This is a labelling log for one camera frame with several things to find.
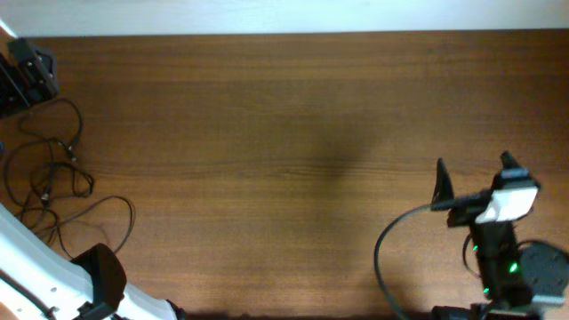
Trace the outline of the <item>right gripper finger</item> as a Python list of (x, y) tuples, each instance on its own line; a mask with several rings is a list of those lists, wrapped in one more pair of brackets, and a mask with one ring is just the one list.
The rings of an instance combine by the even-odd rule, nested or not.
[(455, 202), (453, 184), (443, 158), (437, 159), (437, 178), (430, 204), (432, 211), (445, 211)]
[(518, 163), (515, 157), (513, 157), (508, 150), (501, 153), (500, 159), (502, 163), (502, 168), (504, 170), (515, 170), (522, 168), (522, 166)]

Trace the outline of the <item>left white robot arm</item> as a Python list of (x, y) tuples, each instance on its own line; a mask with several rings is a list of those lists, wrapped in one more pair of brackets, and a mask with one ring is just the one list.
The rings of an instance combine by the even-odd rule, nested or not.
[[(7, 44), (1, 58), (1, 117), (16, 114), (27, 121), (34, 109), (64, 102), (60, 97), (57, 60), (26, 38)], [(19, 319), (186, 319), (188, 314), (169, 300), (147, 295), (127, 281), (116, 251), (96, 244), (76, 257), (60, 256), (50, 242), (61, 238), (61, 229), (80, 218), (76, 213), (61, 219), (53, 210), (53, 181), (67, 170), (71, 197), (86, 198), (94, 178), (78, 165), (77, 131), (69, 140), (31, 132), (23, 148), (46, 146), (49, 158), (31, 173), (30, 191), (19, 211), (1, 210), (1, 301)]]

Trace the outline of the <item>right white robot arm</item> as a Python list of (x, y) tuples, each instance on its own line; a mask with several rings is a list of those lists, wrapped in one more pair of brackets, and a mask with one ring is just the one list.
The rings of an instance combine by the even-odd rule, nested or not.
[(448, 213), (450, 228), (466, 227), (486, 303), (469, 308), (436, 306), (434, 319), (542, 319), (565, 304), (568, 253), (542, 240), (517, 240), (515, 224), (532, 210), (541, 184), (508, 152), (489, 188), (455, 196), (442, 159), (430, 208)]

